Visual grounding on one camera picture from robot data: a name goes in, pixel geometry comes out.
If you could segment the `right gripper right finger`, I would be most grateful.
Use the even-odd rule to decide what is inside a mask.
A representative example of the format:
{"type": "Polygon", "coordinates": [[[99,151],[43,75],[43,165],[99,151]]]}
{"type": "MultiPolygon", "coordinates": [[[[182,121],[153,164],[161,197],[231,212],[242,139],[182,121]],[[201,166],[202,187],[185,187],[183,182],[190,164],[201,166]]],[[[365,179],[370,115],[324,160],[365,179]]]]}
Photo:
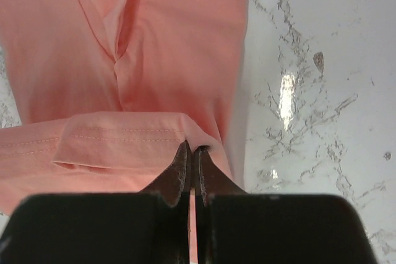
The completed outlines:
{"type": "Polygon", "coordinates": [[[199,263],[376,263],[356,210],[327,194],[249,194],[193,157],[199,263]]]}

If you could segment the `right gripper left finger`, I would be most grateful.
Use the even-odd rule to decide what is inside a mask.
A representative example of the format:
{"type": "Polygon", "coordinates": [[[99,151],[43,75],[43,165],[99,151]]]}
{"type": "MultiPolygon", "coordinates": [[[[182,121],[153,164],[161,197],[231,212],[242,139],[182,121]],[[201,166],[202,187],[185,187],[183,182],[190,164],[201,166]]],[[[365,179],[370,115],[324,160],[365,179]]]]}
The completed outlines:
{"type": "Polygon", "coordinates": [[[188,263],[187,142],[132,193],[40,194],[6,225],[7,263],[188,263]]]}

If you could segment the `pink t shirt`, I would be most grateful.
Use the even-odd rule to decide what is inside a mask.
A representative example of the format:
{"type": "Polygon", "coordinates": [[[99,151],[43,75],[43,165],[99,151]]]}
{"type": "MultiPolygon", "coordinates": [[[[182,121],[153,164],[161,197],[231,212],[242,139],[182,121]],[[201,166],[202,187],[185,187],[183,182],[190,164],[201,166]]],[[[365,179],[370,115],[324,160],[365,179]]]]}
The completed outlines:
{"type": "Polygon", "coordinates": [[[1,130],[1,210],[32,195],[139,192],[194,152],[233,181],[225,151],[248,0],[1,0],[20,126],[1,130]]]}

